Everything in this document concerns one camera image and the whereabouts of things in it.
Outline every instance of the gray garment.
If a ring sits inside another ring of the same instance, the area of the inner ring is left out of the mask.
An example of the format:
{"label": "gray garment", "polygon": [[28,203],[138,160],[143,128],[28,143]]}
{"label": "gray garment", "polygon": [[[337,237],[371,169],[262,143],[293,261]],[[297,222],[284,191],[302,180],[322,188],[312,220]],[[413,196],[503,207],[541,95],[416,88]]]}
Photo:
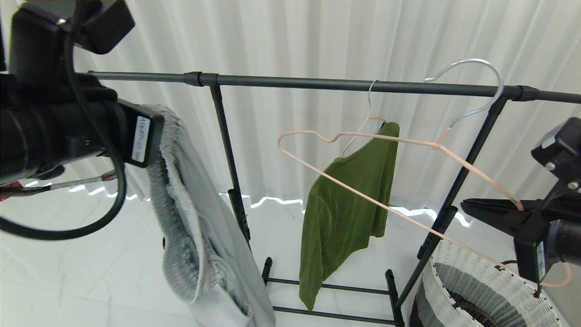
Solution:
{"label": "gray garment", "polygon": [[166,238],[163,270],[200,326],[274,326],[266,287],[232,212],[218,195],[181,121],[168,108],[161,154],[148,168]]}

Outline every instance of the white marble floor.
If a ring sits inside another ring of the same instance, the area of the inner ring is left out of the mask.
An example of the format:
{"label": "white marble floor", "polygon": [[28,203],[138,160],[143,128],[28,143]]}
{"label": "white marble floor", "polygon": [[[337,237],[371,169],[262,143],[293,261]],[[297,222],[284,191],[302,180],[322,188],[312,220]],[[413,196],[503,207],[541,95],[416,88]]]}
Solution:
{"label": "white marble floor", "polygon": [[[105,192],[67,190],[13,198],[0,204],[3,216],[42,228],[65,229],[100,217],[111,205]],[[273,200],[247,203],[251,246],[262,269],[267,257],[271,276],[296,279],[299,272],[302,210],[300,204]],[[415,219],[430,224],[427,214]],[[474,221],[454,221],[447,233],[499,260],[514,257],[512,241]],[[392,269],[401,292],[417,260],[426,233],[398,217],[388,219],[386,236],[371,238],[368,249],[354,253],[328,283],[386,289],[384,273]],[[79,240],[39,242],[1,234],[0,325],[26,326],[194,326],[189,311],[167,287],[161,270],[162,235],[149,202],[129,200],[121,214],[102,231]],[[304,308],[294,285],[269,284],[272,303]],[[403,308],[410,316],[415,290]],[[367,293],[320,291],[315,309],[391,319],[389,298]],[[277,312],[277,326],[372,327]]]}

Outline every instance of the black metal rack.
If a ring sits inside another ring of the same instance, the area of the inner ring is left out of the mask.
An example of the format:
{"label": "black metal rack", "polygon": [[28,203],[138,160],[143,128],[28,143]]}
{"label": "black metal rack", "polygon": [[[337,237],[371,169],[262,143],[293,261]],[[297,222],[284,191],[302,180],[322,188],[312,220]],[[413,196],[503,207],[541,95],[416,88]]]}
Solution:
{"label": "black metal rack", "polygon": [[[252,86],[252,87],[278,87],[278,88],[308,88],[315,90],[343,90],[343,91],[368,91],[372,81],[363,80],[334,80],[334,79],[303,79],[294,77],[264,77],[264,76],[233,76],[219,75],[214,73],[190,72],[184,74],[163,74],[163,73],[116,73],[116,72],[89,72],[101,80],[125,80],[125,81],[158,81],[185,83],[192,86],[209,86],[216,107],[218,124],[222,134],[222,141],[226,151],[230,176],[232,178],[232,189],[228,190],[228,195],[232,203],[234,215],[238,225],[247,241],[250,240],[250,230],[246,223],[246,214],[242,204],[242,193],[238,182],[238,174],[232,144],[228,133],[226,115],[224,113],[224,104],[222,102],[222,93],[220,86]],[[477,86],[464,84],[437,84],[437,83],[410,83],[410,82],[391,82],[378,81],[373,85],[371,91],[386,93],[414,93],[414,94],[442,94],[442,95],[466,95],[474,97],[493,97],[496,92],[496,86]],[[507,101],[555,101],[581,104],[580,94],[559,93],[552,91],[541,91],[529,86],[505,86],[501,97],[490,107],[488,115],[480,128],[476,140],[474,141],[466,161],[474,163],[480,153],[494,123],[501,114]],[[454,215],[458,209],[452,206],[464,180],[468,176],[468,169],[462,167],[456,177],[450,191],[437,218],[432,225],[432,229],[440,233],[445,233],[450,226]],[[385,273],[388,290],[363,289],[359,287],[328,285],[323,284],[323,288],[347,290],[351,292],[364,292],[388,295],[392,305],[393,319],[375,319],[367,317],[357,317],[351,315],[333,314],[329,312],[307,311],[285,307],[273,307],[276,311],[291,312],[296,314],[315,315],[319,317],[339,318],[354,321],[372,322],[376,324],[404,326],[404,320],[401,315],[401,306],[412,287],[414,287],[428,259],[436,249],[440,237],[434,234],[428,234],[423,245],[419,248],[417,258],[419,262],[411,274],[401,296],[398,297],[394,276],[391,270]],[[262,277],[265,285],[270,283],[284,283],[298,285],[296,280],[278,279],[270,277],[272,259],[268,257],[264,263]]]}

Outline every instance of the green shirt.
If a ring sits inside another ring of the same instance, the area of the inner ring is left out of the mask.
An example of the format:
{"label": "green shirt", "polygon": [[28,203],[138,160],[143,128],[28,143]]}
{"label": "green shirt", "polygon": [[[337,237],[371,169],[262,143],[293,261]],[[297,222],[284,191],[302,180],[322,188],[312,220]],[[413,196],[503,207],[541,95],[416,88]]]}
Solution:
{"label": "green shirt", "polygon": [[[378,134],[399,136],[399,125],[383,124]],[[325,173],[388,205],[396,154],[397,142],[373,138],[354,154],[336,158]],[[387,214],[319,176],[309,192],[300,249],[299,297],[309,310],[323,280],[351,253],[366,248],[370,236],[383,236]]]}

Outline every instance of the white curtain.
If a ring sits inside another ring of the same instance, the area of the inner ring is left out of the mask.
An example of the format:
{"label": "white curtain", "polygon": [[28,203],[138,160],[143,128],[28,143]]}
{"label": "white curtain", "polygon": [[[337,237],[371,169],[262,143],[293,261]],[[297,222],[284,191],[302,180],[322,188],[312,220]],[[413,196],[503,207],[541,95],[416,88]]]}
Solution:
{"label": "white curtain", "polygon": [[[109,54],[76,51],[76,69],[119,72],[203,71],[258,76],[422,81],[464,58],[493,62],[510,85],[581,93],[581,2],[561,1],[128,1],[135,29]],[[15,1],[2,1],[6,47]],[[485,67],[465,65],[438,82],[496,82]],[[163,104],[185,120],[220,190],[231,187],[208,88],[169,83],[105,81],[121,98]],[[316,174],[277,148],[291,130],[334,136],[355,131],[367,110],[364,92],[222,87],[242,192],[304,199]],[[434,140],[457,115],[487,98],[373,93],[372,114],[400,124],[402,137]],[[544,133],[581,106],[509,102],[476,166],[521,198],[542,197],[556,181],[530,156]],[[464,157],[486,114],[456,125],[445,145]],[[377,130],[370,123],[364,132]],[[324,169],[349,138],[327,144],[290,137],[286,148]],[[367,142],[357,139],[350,152]],[[105,159],[73,165],[76,176],[97,175]],[[392,203],[441,206],[460,169],[429,148],[399,145]],[[132,191],[148,196],[143,172],[131,168]],[[457,198],[502,195],[470,176]]]}

